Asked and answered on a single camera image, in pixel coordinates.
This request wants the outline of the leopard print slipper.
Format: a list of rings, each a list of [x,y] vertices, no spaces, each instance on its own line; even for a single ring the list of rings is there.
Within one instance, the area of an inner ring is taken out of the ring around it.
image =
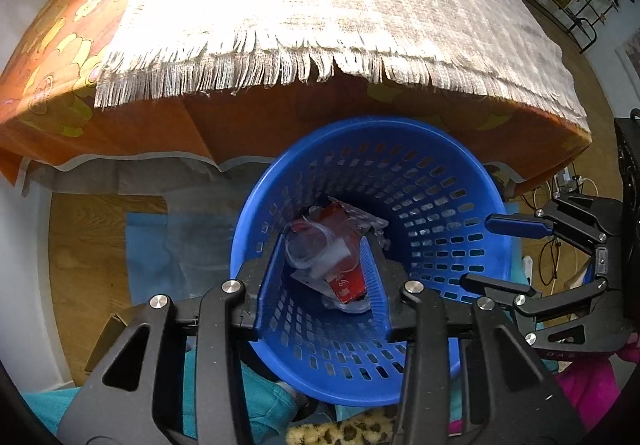
[[[394,434],[396,406],[370,408],[346,420],[304,423],[289,428],[288,445],[372,445],[389,444]]]

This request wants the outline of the red tissue box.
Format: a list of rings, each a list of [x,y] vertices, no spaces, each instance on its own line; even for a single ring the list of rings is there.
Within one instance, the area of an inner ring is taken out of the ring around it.
[[[328,227],[335,236],[345,240],[346,245],[352,250],[352,257],[344,260],[334,271],[322,277],[311,275],[306,269],[295,269],[290,265],[292,280],[321,295],[322,304],[328,309],[339,309],[342,312],[354,314],[366,312],[370,302],[367,300],[367,287],[360,267],[361,235],[354,220],[349,217],[339,202],[332,202],[331,205],[322,208],[315,219],[300,218],[298,220],[317,222]]]

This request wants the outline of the black speaker box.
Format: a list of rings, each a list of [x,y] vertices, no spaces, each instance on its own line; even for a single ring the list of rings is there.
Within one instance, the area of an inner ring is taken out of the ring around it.
[[[614,130],[623,183],[624,212],[630,223],[639,227],[639,109],[632,109],[626,118],[616,117]]]

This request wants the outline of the teal trousers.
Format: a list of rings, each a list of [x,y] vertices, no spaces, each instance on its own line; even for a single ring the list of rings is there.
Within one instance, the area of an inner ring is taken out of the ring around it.
[[[401,264],[386,260],[386,268],[384,272],[384,285],[386,292],[390,295],[392,291],[396,295],[408,294],[405,288],[405,282],[408,280],[407,273]],[[160,440],[169,439],[171,443],[195,443],[196,438],[196,398],[198,395],[197,387],[198,375],[195,366],[195,352],[186,353],[186,366],[183,371],[182,366],[178,366],[179,373],[176,380],[185,377],[181,391],[181,420],[178,418],[178,429],[165,429],[166,431],[175,431],[177,437],[171,437],[170,433],[166,436],[160,436]],[[221,407],[221,415],[224,417],[224,411],[228,409],[238,409],[241,420],[244,418],[242,425],[250,426],[248,437],[241,439],[242,443],[262,443],[269,433],[274,434],[276,431],[283,430],[288,425],[297,411],[297,405],[294,403],[293,396],[286,394],[283,387],[268,381],[267,379],[253,373],[253,370],[236,367],[232,368],[232,373],[242,373],[242,377],[237,377],[236,381],[231,381],[231,387],[237,387],[235,393],[231,396],[231,405]],[[531,385],[529,389],[521,389],[518,392],[498,392],[498,387],[486,387],[486,391],[495,392],[472,392],[471,394],[490,394],[496,395],[495,399],[480,403],[476,400],[473,409],[489,409],[489,405],[494,404],[492,410],[494,414],[491,418],[487,417],[484,425],[472,431],[462,431],[460,434],[447,436],[444,434],[442,422],[427,421],[427,416],[434,416],[435,408],[444,409],[445,402],[442,407],[430,407],[429,410],[423,410],[423,413],[412,413],[416,405],[420,402],[416,399],[416,394],[412,393],[413,387],[420,387],[418,383],[409,385],[407,389],[403,386],[405,393],[402,395],[401,403],[397,407],[397,416],[394,425],[394,434],[390,444],[559,444],[559,439],[553,437],[558,434],[557,423],[550,413],[550,410],[544,412],[544,409],[554,408],[552,403],[565,403],[566,399],[562,396],[560,387],[552,380],[548,371],[544,371],[546,384],[541,382],[538,385]],[[52,443],[59,444],[56,440],[56,431],[58,425],[64,417],[64,413],[72,405],[73,398],[78,394],[78,389],[67,389],[62,391],[52,391],[48,393],[21,394],[19,400],[20,410],[23,410],[22,418],[28,424],[27,430],[37,431],[40,434],[32,437],[34,441],[28,443],[44,443],[46,439],[50,439]],[[227,423],[231,422],[234,413],[227,415]],[[134,421],[127,423],[125,417],[122,420],[116,418],[116,431],[134,431],[133,441],[130,444],[143,444],[143,439],[151,438],[151,431],[143,431],[142,423]]]

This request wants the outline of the black metal clothes rack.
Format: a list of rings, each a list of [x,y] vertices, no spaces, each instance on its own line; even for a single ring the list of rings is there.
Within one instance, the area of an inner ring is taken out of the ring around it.
[[[575,41],[579,51],[585,53],[597,43],[611,17],[639,0],[573,0],[565,9],[560,9],[552,0],[542,2],[551,6],[552,16],[570,40]]]

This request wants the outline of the wall landscape painting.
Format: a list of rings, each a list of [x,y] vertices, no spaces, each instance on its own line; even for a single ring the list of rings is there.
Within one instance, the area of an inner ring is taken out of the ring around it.
[[[629,75],[640,76],[640,30],[637,29],[617,49],[616,54]]]

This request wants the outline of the beige checked fringed blanket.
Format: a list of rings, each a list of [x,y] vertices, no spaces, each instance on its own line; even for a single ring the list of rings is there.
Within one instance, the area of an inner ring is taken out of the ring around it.
[[[335,72],[501,98],[587,127],[560,48],[521,0],[128,0],[94,102]]]

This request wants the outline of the pink jacket sleeve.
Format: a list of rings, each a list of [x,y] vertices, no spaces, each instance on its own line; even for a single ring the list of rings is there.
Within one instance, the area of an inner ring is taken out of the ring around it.
[[[626,344],[615,353],[622,361],[639,363],[639,334],[634,332]],[[561,366],[558,361],[544,359],[544,365],[558,381],[565,396],[577,410],[587,430],[591,430],[612,408],[622,389],[618,386],[611,355],[570,361]],[[449,434],[462,432],[462,387],[460,378],[451,381]]]

